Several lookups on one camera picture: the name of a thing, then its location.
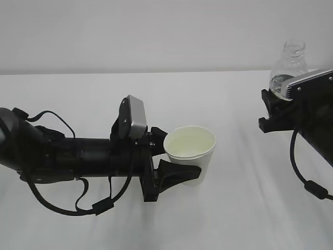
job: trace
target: paper cup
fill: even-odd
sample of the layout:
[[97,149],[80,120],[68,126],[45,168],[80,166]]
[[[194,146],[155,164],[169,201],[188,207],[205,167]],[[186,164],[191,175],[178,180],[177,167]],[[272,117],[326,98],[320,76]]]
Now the paper cup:
[[201,174],[198,179],[184,182],[188,185],[199,185],[206,176],[215,144],[216,137],[208,129],[185,126],[165,137],[164,150],[172,163],[200,167]]

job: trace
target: glass bottle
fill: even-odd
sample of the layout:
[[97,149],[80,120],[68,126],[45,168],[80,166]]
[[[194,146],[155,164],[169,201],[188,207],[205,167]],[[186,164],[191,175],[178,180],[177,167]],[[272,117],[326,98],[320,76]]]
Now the glass bottle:
[[274,64],[270,75],[270,90],[278,98],[291,101],[281,95],[282,83],[308,72],[304,58],[305,48],[303,41],[288,40],[285,43],[281,58]]

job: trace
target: robotic arm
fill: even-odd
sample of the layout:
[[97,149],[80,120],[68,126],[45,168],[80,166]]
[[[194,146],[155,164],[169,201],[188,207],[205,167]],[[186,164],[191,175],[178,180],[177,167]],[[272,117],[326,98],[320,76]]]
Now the robotic arm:
[[[66,138],[61,132],[33,126],[44,114],[57,116],[73,133]],[[144,104],[129,95],[119,108],[119,116],[109,139],[76,138],[74,131],[52,111],[44,111],[29,118],[24,111],[0,108],[0,164],[11,168],[28,183],[39,202],[57,213],[69,216],[101,214],[114,206],[128,187],[131,178],[139,177],[145,202],[156,202],[161,192],[196,179],[201,173],[197,166],[183,166],[160,160],[154,168],[152,157],[164,154],[163,141],[167,133],[152,127],[148,132]],[[85,177],[126,176],[126,182],[114,197],[107,197],[90,210],[77,207],[88,189]],[[82,180],[83,195],[77,200],[76,211],[68,211],[50,204],[39,193],[35,184]]]
[[333,200],[325,188],[302,176],[294,158],[299,133],[333,166],[333,70],[316,70],[283,82],[281,94],[290,102],[279,99],[270,90],[261,93],[269,119],[259,119],[260,129],[264,133],[293,130],[290,160],[297,177],[317,198]]

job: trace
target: white table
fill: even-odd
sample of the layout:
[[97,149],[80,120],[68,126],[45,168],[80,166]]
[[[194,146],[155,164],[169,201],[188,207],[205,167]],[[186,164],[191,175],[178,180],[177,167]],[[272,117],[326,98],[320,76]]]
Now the white table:
[[[53,110],[77,137],[107,138],[128,94],[144,101],[149,126],[170,132],[195,124],[217,137],[201,186],[178,185],[157,203],[143,203],[134,178],[115,208],[98,217],[47,210],[14,171],[1,167],[1,249],[332,249],[333,203],[306,192],[294,175],[291,133],[258,128],[266,116],[260,91],[267,86],[268,71],[0,76],[0,106],[32,116]],[[51,115],[38,124],[70,136]],[[331,166],[300,137],[296,158],[307,178],[333,192]],[[115,192],[123,182],[114,178]],[[84,208],[109,191],[107,178],[90,183]],[[83,187],[73,181],[39,189],[73,209]]]

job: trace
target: black cable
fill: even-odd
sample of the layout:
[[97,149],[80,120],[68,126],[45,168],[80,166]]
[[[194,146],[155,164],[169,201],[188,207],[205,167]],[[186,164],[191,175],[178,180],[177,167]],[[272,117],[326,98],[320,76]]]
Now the black cable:
[[113,203],[115,203],[117,200],[119,200],[119,198],[125,193],[126,189],[128,188],[128,186],[129,186],[129,184],[131,182],[132,176],[133,176],[133,169],[134,169],[134,157],[132,157],[132,162],[131,162],[131,166],[130,166],[129,175],[126,178],[124,186],[119,191],[119,193],[114,198],[112,198],[112,202]]
[[73,138],[75,139],[75,132],[74,132],[74,130],[59,116],[59,115],[57,115],[56,113],[54,113],[53,111],[49,111],[49,110],[45,110],[45,111],[43,111],[43,112],[40,112],[38,115],[36,115],[35,117],[32,117],[32,118],[27,118],[26,120],[28,121],[28,122],[36,122],[36,121],[38,121],[44,114],[46,114],[46,113],[50,113],[50,114],[52,114],[52,115],[54,115],[54,116],[56,116],[60,121],[62,121],[62,123],[63,124],[65,124],[66,125],[66,127],[72,132],[72,134],[73,134]]
[[81,200],[81,198],[88,192],[88,189],[89,189],[89,182],[87,179],[85,178],[78,178],[78,180],[82,181],[83,182],[83,185],[84,185],[84,190],[83,190],[83,193],[81,194],[81,196],[76,200],[75,202],[75,209],[77,211],[86,211],[85,209],[81,209],[80,207],[78,207],[78,203],[79,201]]
[[300,170],[298,169],[298,167],[296,165],[296,161],[295,161],[295,142],[296,142],[296,136],[297,136],[298,131],[299,131],[299,127],[296,127],[294,129],[293,133],[292,133],[292,136],[291,136],[291,141],[290,141],[290,161],[291,161],[292,168],[293,168],[295,174],[297,175],[298,179],[300,179],[301,182],[303,182],[305,184],[306,183],[306,179],[301,174]]
[[110,197],[112,195],[112,176],[108,176],[109,186],[110,186]]
[[298,179],[300,179],[300,181],[304,183],[305,190],[316,196],[318,199],[330,199],[333,201],[333,196],[328,194],[328,190],[326,188],[322,187],[321,185],[312,180],[307,181],[300,173],[300,170],[296,165],[294,150],[295,150],[296,136],[299,132],[299,129],[300,129],[299,126],[295,127],[290,141],[290,161],[292,168],[295,174],[297,175]]

